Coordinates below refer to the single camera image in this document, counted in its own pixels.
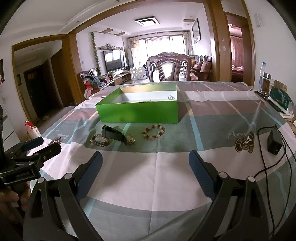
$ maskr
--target checkered tablecloth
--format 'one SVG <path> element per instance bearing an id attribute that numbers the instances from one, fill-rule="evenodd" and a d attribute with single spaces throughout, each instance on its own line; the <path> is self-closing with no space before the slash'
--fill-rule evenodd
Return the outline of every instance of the checkered tablecloth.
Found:
<path id="1" fill-rule="evenodd" d="M 296 139 L 289 125 L 251 87 L 231 82 L 177 82 L 177 85 L 178 124 L 162 123 L 165 134 L 159 139 L 143 138 L 142 131 L 150 123 L 100 121 L 95 105 L 100 97 L 122 87 L 113 86 L 66 114 L 42 135 L 44 144 L 30 152 L 44 148 L 54 138 L 62 138 L 61 153 L 42 168 L 41 174 L 48 180 L 74 172 L 97 150 L 102 153 L 103 167 L 81 206 L 104 240 L 189 239 L 211 205 L 188 164 L 191 150 L 197 150 L 219 172 L 239 179 L 263 169 L 257 138 L 261 127 L 277 124 L 293 152 L 296 151 Z M 91 144 L 91 136 L 100 133 L 105 124 L 126 135 L 132 134 L 136 142 L 125 146 L 112 141 L 104 148 Z M 269 132 L 267 129 L 260 133 L 267 166 L 277 162 L 283 153 L 281 150 L 274 156 L 267 152 Z M 291 156 L 288 152 L 295 173 Z M 294 173 L 285 219 L 296 200 Z M 289 187 L 286 159 L 270 169 L 268 175 L 277 224 Z M 267 207 L 264 173 L 256 179 Z"/>

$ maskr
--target black watch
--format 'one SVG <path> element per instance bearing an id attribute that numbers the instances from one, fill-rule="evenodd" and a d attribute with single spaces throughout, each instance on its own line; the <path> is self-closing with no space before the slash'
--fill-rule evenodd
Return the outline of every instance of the black watch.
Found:
<path id="1" fill-rule="evenodd" d="M 127 139 L 125 135 L 110 126 L 104 125 L 102 127 L 102 136 L 106 137 L 107 139 L 121 141 L 127 145 Z"/>

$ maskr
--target logo print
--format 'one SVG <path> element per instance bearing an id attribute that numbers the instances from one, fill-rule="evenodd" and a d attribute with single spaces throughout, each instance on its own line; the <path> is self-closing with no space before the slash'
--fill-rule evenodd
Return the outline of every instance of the logo print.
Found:
<path id="1" fill-rule="evenodd" d="M 246 137 L 242 137 L 236 140 L 234 145 L 235 150 L 237 152 L 248 150 L 249 153 L 252 153 L 254 150 L 254 140 L 255 135 L 254 132 L 251 131 Z"/>
<path id="2" fill-rule="evenodd" d="M 57 137 L 57 138 L 54 138 L 48 145 L 52 145 L 54 143 L 58 143 L 58 144 L 61 144 L 63 141 L 63 138 L 61 137 Z"/>

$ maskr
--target ceiling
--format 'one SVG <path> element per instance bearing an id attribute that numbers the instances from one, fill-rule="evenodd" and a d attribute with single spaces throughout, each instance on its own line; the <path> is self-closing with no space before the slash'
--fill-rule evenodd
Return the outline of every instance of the ceiling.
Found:
<path id="1" fill-rule="evenodd" d="M 242 30 L 241 30 L 241 28 L 239 28 L 239 27 L 232 28 L 231 25 L 232 24 L 228 24 L 230 35 L 234 35 L 234 36 L 242 38 Z"/>
<path id="2" fill-rule="evenodd" d="M 64 34 L 117 5 L 133 0 L 26 0 L 0 35 L 0 41 L 33 35 Z"/>
<path id="3" fill-rule="evenodd" d="M 50 50 L 61 40 L 50 41 L 46 43 L 32 45 L 18 51 L 15 51 L 16 66 L 34 61 L 37 59 L 47 58 Z"/>
<path id="4" fill-rule="evenodd" d="M 101 32 L 106 28 L 113 29 L 111 34 L 125 32 L 125 37 L 149 34 L 162 31 L 190 30 L 193 23 L 184 23 L 183 19 L 195 19 L 202 8 L 202 3 L 176 2 L 168 4 L 154 4 L 127 10 L 111 17 L 103 19 L 88 27 L 84 31 Z M 135 19 L 154 16 L 159 25 L 143 27 L 135 22 Z"/>

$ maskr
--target human hand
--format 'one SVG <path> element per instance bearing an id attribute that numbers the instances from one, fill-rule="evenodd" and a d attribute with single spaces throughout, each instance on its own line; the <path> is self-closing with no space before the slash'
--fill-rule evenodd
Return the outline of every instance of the human hand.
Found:
<path id="1" fill-rule="evenodd" d="M 11 189 L 0 189 L 0 210 L 2 211 L 3 215 L 11 221 L 17 221 L 17 218 L 7 205 L 8 202 L 18 202 L 20 199 L 22 210 L 26 211 L 27 209 L 27 203 L 31 195 L 31 189 L 30 182 L 25 182 L 24 184 L 25 190 L 20 197 Z"/>

